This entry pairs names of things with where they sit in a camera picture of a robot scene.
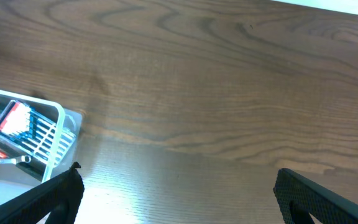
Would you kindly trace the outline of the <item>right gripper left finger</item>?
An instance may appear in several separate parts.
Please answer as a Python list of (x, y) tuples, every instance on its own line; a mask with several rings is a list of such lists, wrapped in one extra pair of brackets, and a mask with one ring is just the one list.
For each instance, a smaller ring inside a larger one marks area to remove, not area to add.
[(46, 223), (73, 224), (85, 186), (74, 162), (58, 176), (0, 205), (0, 224)]

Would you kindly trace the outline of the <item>small claw hammer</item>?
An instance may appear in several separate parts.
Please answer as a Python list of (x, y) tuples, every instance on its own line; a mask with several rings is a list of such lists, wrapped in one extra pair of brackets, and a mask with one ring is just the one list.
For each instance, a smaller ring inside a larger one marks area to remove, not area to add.
[(8, 143), (0, 141), (0, 159), (16, 159), (15, 166), (29, 174), (36, 180), (41, 181), (44, 176), (45, 165), (39, 162), (30, 154), (17, 150)]

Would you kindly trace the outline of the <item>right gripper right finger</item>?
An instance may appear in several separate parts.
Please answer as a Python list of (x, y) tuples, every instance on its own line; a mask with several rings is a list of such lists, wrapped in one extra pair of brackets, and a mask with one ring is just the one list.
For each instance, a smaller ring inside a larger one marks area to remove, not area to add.
[(286, 224), (358, 223), (356, 203), (291, 169), (278, 171), (273, 192)]

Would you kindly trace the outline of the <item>precision screwdriver set case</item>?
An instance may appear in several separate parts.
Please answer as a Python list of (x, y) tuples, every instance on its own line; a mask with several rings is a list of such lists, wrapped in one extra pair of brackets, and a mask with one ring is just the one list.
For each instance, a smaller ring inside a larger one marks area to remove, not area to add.
[(56, 134), (60, 133), (53, 166), (63, 160), (75, 143), (76, 135), (57, 124), (28, 104), (11, 100), (0, 115), (0, 137), (13, 148), (24, 151), (47, 165)]

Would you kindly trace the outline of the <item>silver ring wrench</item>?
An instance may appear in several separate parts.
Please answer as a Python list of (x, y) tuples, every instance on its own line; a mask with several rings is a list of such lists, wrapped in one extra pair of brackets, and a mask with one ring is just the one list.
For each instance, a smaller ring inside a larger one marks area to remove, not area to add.
[(19, 163), (30, 163), (32, 158), (30, 156), (18, 156), (18, 157), (11, 157), (0, 159), (0, 164), (19, 164)]

